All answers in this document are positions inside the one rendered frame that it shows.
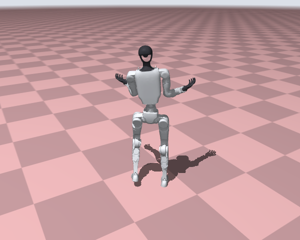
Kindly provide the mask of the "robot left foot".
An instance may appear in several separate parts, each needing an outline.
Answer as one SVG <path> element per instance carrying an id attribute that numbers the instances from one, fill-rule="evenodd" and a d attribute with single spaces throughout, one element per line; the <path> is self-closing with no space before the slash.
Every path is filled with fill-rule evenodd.
<path id="1" fill-rule="evenodd" d="M 135 175 L 134 175 L 134 173 L 131 174 L 131 178 L 132 178 L 133 182 L 139 181 L 139 175 L 136 172 L 135 172 Z"/>

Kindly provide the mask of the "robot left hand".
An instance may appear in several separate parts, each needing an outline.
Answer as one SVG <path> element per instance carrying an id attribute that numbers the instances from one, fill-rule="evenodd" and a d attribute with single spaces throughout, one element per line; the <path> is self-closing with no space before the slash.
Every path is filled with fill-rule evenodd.
<path id="1" fill-rule="evenodd" d="M 123 79 L 123 75 L 121 75 L 121 74 L 115 74 L 115 78 L 116 78 L 117 80 L 119 80 L 120 82 L 122 82 L 124 85 L 128 83 L 128 82 L 126 81 L 126 79 Z"/>

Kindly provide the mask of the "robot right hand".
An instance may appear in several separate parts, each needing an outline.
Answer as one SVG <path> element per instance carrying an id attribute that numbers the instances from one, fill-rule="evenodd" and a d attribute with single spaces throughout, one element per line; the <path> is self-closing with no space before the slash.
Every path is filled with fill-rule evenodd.
<path id="1" fill-rule="evenodd" d="M 193 80 L 192 80 L 193 79 Z M 193 86 L 193 84 L 196 82 L 196 79 L 195 77 L 192 78 L 191 81 L 189 80 L 189 84 L 188 85 L 184 85 L 183 88 L 182 88 L 182 91 L 187 91 L 190 87 Z"/>

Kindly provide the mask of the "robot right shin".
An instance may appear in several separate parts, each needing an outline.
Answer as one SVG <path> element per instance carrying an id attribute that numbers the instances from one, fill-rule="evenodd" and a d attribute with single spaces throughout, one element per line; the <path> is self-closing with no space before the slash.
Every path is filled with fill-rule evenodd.
<path id="1" fill-rule="evenodd" d="M 162 168 L 162 180 L 164 181 L 167 180 L 167 168 L 169 164 L 169 147 L 166 146 L 166 155 L 160 156 L 160 163 L 161 163 L 161 168 Z"/>

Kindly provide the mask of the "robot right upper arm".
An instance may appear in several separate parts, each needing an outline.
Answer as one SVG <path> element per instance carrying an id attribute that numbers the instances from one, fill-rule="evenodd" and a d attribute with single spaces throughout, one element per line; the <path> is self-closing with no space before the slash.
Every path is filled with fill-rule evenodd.
<path id="1" fill-rule="evenodd" d="M 160 77 L 162 78 L 163 95 L 167 98 L 170 98 L 169 91 L 172 91 L 170 89 L 170 86 L 171 86 L 170 73 L 169 73 L 168 69 L 166 69 L 166 68 L 160 68 L 158 70 L 160 73 Z"/>

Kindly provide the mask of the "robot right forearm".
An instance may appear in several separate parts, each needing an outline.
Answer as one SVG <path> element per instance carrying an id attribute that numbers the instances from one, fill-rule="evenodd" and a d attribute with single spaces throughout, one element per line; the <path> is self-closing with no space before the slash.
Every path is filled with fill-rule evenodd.
<path id="1" fill-rule="evenodd" d="M 171 97 L 171 98 L 173 98 L 173 97 L 175 97 L 176 95 L 179 95 L 179 94 L 181 94 L 181 93 L 186 92 L 186 91 L 183 91 L 183 90 L 182 90 L 183 87 L 184 87 L 184 86 L 178 87 L 178 88 L 175 88 L 175 89 L 171 89 L 171 90 L 169 91 L 169 93 L 168 93 L 168 96 Z"/>

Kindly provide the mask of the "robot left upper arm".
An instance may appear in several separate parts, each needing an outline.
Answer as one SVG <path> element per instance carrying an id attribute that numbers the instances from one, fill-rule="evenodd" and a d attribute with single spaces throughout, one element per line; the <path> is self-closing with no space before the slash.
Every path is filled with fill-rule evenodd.
<path id="1" fill-rule="evenodd" d="M 137 86 L 136 86 L 136 80 L 135 80 L 135 73 L 136 73 L 136 70 L 134 71 L 129 71 L 127 73 L 127 76 L 126 76 L 126 81 L 128 83 L 128 86 L 131 90 L 131 93 L 132 93 L 132 96 L 135 97 L 138 95 L 138 91 L 137 91 Z"/>

